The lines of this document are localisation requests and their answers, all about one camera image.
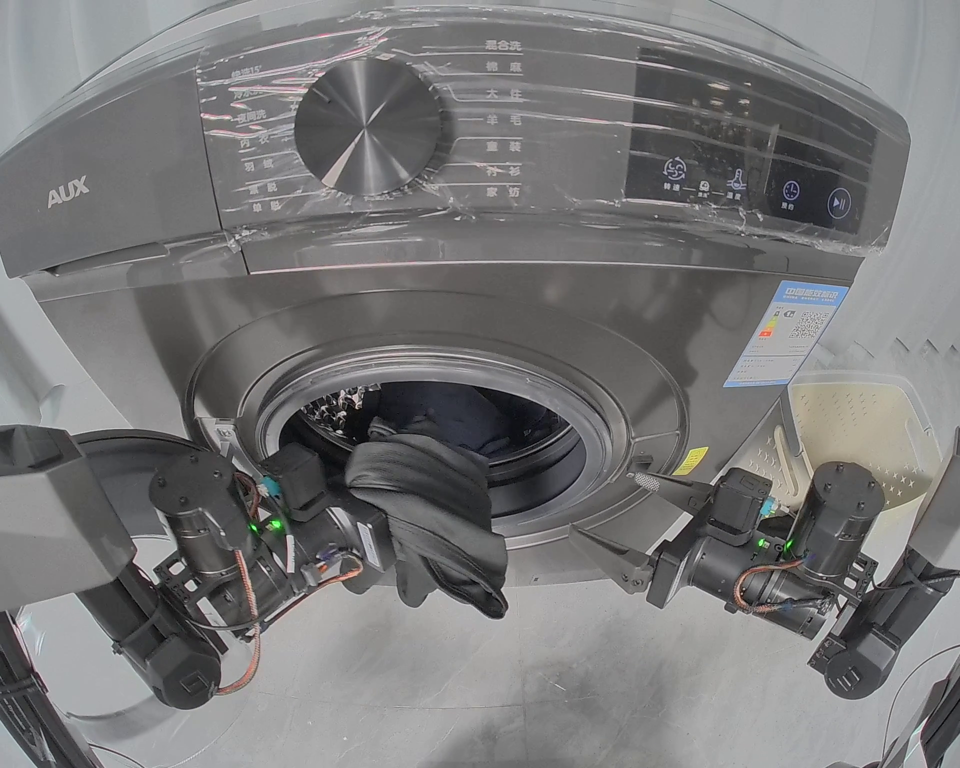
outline washing machine door opening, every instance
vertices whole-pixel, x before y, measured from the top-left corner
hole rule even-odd
[[[341,467],[377,433],[427,430],[490,462],[493,516],[543,507],[587,464],[577,430],[533,399],[444,381],[370,382],[318,397],[287,422],[280,441],[306,444]]]

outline cable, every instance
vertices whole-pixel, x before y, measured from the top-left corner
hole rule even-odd
[[[250,604],[250,613],[256,618],[256,593],[253,591],[250,572],[247,570],[247,561],[244,559],[243,552],[239,549],[233,551],[233,556],[236,558],[237,566],[240,568],[240,576],[243,579],[243,586],[247,591],[247,602]],[[251,680],[253,680],[253,676],[256,675],[256,670],[260,666],[260,624],[259,619],[256,620],[257,624],[253,627],[253,656],[250,659],[250,665],[247,667],[247,671],[236,683],[218,688],[217,696],[228,696],[230,693],[236,693],[238,690],[247,687]]]
[[[803,560],[792,560],[789,563],[770,563],[767,565],[755,565],[752,568],[747,568],[733,583],[733,602],[736,603],[736,606],[745,613],[770,613],[773,611],[782,611],[784,608],[788,608],[790,606],[799,605],[801,602],[799,600],[784,600],[782,603],[764,603],[762,605],[752,606],[743,599],[742,589],[743,583],[756,573],[766,573],[768,571],[775,570],[789,570],[790,568],[796,568],[803,562]]]
[[[233,477],[240,485],[247,489],[247,493],[250,495],[247,516],[253,520],[257,520],[257,510],[260,509],[260,501],[262,500],[260,489],[256,486],[256,483],[253,482],[253,478],[243,472],[234,472]]]
[[[124,755],[122,752],[117,752],[116,750],[112,750],[110,747],[101,747],[99,744],[90,744],[90,747],[92,747],[95,750],[103,750],[104,752],[109,752],[111,755],[117,755],[118,757],[122,757],[126,761],[131,762],[133,765],[137,766],[137,768],[147,768],[147,766],[144,765],[142,762],[138,762],[137,760],[134,760],[129,755]]]
[[[917,674],[917,672],[920,671],[921,667],[923,667],[928,662],[933,661],[934,659],[942,656],[943,654],[948,654],[950,651],[956,651],[958,649],[960,649],[960,643],[957,643],[956,645],[951,645],[949,646],[949,648],[944,648],[944,650],[942,651],[937,651],[937,653],[935,653],[933,656],[927,657],[926,659],[921,661],[919,664],[917,664],[917,666],[913,668],[913,672],[911,672],[909,675],[903,678],[903,682],[900,683],[900,687],[897,688],[897,693],[894,694],[894,700],[890,703],[890,714],[887,715],[887,726],[886,728],[883,729],[883,752],[880,754],[881,762],[883,761],[883,758],[887,754],[887,735],[889,735],[889,731],[890,731],[890,719],[894,716],[894,707],[897,705],[897,699],[900,696],[900,692],[903,691],[903,687],[907,684],[907,681],[910,680],[910,678],[912,678],[915,674]]]
[[[344,553],[344,554],[345,554],[347,557],[352,558],[353,561],[354,561],[355,563],[357,563],[357,566],[356,566],[353,570],[349,571],[348,573],[342,573],[342,574],[340,574],[339,576],[334,576],[332,579],[327,579],[326,581],[320,582],[320,583],[317,584],[315,587],[313,587],[312,589],[308,590],[305,594],[301,595],[301,596],[298,597],[296,600],[294,600],[294,602],[292,602],[290,605],[288,605],[286,608],[284,608],[284,609],[283,609],[280,613],[278,613],[276,616],[274,616],[273,618],[271,618],[270,621],[267,622],[267,627],[269,628],[269,627],[273,626],[273,624],[274,624],[275,622],[279,621],[281,618],[283,618],[283,616],[285,616],[287,613],[289,613],[289,612],[292,611],[294,608],[296,608],[300,603],[302,603],[304,600],[306,600],[310,595],[314,594],[315,592],[319,592],[321,589],[323,589],[323,588],[326,587],[327,585],[329,585],[329,584],[340,584],[341,582],[345,582],[345,581],[348,580],[348,579],[353,579],[353,578],[359,576],[361,573],[363,573],[363,567],[364,567],[364,566],[363,566],[363,561],[360,560],[360,558],[358,558],[358,557],[357,557],[356,555],[354,555],[352,552],[346,552],[346,553]],[[323,563],[320,563],[320,564],[318,565],[318,568],[319,568],[320,570],[323,570],[323,567],[324,567],[324,564],[323,564]]]
[[[912,589],[914,587],[929,587],[931,584],[940,584],[941,582],[955,582],[960,579],[960,571],[953,570],[950,573],[942,573],[940,576],[930,576],[926,579],[917,577],[916,581],[906,584],[897,584],[895,587],[878,587],[876,581],[871,578],[871,586],[877,592],[896,592],[898,589]]]

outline dark clothing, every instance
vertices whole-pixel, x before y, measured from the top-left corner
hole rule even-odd
[[[437,439],[454,434],[467,435],[469,444],[486,439],[471,429],[414,415],[403,430],[408,434],[356,446],[345,479],[353,495],[389,520],[398,557],[396,588],[406,605],[416,608],[439,588],[490,618],[502,618],[507,547],[492,532],[487,461]]]

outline front-load washing machine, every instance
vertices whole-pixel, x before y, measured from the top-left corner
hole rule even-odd
[[[513,583],[586,578],[569,523],[649,547],[631,470],[711,481],[777,406],[907,129],[711,3],[406,5],[127,55],[0,159],[0,255],[133,427],[243,467],[342,464],[398,382],[481,403]]]

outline black cloth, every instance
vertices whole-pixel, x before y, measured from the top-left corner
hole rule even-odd
[[[376,414],[398,432],[428,420],[433,436],[483,456],[510,444],[510,420],[473,387],[444,381],[380,385]]]
[[[408,426],[353,449],[345,480],[386,514],[397,553],[396,589],[411,608],[439,588],[490,618],[507,612],[507,546],[492,532],[487,462],[441,443],[436,425]]]

